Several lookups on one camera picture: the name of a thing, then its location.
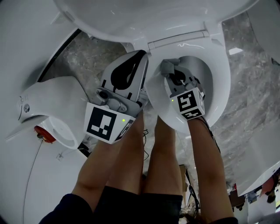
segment bare leg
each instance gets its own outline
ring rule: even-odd
[[[175,155],[175,131],[157,117],[154,135],[143,193],[182,195],[182,178]]]
[[[143,130],[144,119],[141,112],[123,137],[122,148],[107,186],[135,194],[140,193],[144,157]]]

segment black shorts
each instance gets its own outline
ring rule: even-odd
[[[93,213],[93,223],[177,224],[182,200],[181,195],[136,195],[106,186]]]

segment person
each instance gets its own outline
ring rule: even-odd
[[[203,119],[189,120],[188,125],[201,219],[187,219],[193,223],[237,224],[218,147]],[[155,143],[143,181],[143,130],[141,112],[119,142],[110,145],[99,141],[81,168],[72,193],[40,223],[178,223],[183,197],[175,131],[157,118]]]

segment human arm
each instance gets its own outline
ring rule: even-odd
[[[72,194],[83,198],[94,211],[115,164],[122,140],[115,144],[98,141],[82,166]]]
[[[202,216],[207,223],[234,217],[221,154],[202,120],[188,121],[198,176]]]

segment dark sleeve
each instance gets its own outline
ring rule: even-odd
[[[217,221],[211,222],[210,224],[238,224],[238,220],[234,217],[219,219]]]
[[[39,224],[90,223],[92,211],[88,203],[74,194],[66,194],[54,211],[46,215]]]

